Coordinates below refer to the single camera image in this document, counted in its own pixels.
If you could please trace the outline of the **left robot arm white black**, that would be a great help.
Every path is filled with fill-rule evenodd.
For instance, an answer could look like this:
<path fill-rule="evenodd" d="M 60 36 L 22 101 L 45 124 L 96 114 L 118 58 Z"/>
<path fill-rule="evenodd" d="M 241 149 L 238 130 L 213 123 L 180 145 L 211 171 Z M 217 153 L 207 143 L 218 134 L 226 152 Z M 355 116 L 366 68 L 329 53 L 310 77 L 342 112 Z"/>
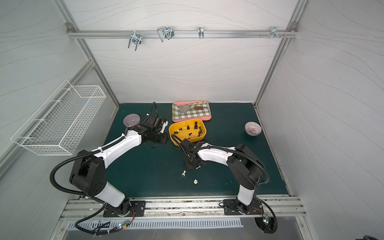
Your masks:
<path fill-rule="evenodd" d="M 119 217 L 136 216 L 137 208 L 130 202 L 130 197 L 119 191 L 107 180 L 107 168 L 129 150 L 145 143 L 148 148 L 165 144 L 168 136 L 165 128 L 168 121 L 159 116 L 156 103 L 152 103 L 147 117 L 138 124 L 126 127 L 122 135 L 93 151 L 83 150 L 75 157 L 55 166 L 50 173 L 50 182 L 61 192 L 90 197 L 102 204 L 97 211 L 110 211 Z M 73 163 L 69 182 L 77 188 L 70 190 L 56 181 L 57 171 L 66 164 Z"/>

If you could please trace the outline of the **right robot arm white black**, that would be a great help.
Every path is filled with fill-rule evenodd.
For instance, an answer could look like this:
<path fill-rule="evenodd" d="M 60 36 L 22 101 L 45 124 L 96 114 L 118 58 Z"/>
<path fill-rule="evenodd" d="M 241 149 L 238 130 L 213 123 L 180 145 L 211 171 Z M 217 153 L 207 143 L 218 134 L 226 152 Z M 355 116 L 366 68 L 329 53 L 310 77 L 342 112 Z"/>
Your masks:
<path fill-rule="evenodd" d="M 235 199 L 225 199 L 219 206 L 226 216 L 261 215 L 255 218 L 257 227 L 265 234 L 273 234 L 278 229 L 278 220 L 272 208 L 257 197 L 262 185 L 270 181 L 264 164 L 245 145 L 225 148 L 214 146 L 204 141 L 195 143 L 188 139 L 181 140 L 172 134 L 171 139 L 186 155 L 184 165 L 187 170 L 201 167 L 206 162 L 227 166 L 239 183 L 239 192 Z"/>

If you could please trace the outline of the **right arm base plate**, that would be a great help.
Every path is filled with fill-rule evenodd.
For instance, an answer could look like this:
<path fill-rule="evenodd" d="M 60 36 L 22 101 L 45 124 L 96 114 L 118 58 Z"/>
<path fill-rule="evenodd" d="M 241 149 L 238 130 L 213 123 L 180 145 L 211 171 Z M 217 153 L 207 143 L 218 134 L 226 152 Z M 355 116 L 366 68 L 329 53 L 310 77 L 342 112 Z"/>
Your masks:
<path fill-rule="evenodd" d="M 224 209 L 225 216 L 264 215 L 262 203 L 256 199 L 253 199 L 249 205 L 237 199 L 225 199 L 219 203 L 219 207 Z"/>

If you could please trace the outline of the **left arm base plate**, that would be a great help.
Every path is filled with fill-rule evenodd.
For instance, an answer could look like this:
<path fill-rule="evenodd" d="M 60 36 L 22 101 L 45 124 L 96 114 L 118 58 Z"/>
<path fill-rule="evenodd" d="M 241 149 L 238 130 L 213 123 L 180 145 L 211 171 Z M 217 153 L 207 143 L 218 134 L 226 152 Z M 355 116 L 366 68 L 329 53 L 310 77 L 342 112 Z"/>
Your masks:
<path fill-rule="evenodd" d="M 124 201 L 119 207 L 113 207 L 107 204 L 103 217 L 143 217 L 146 207 L 146 201 Z"/>

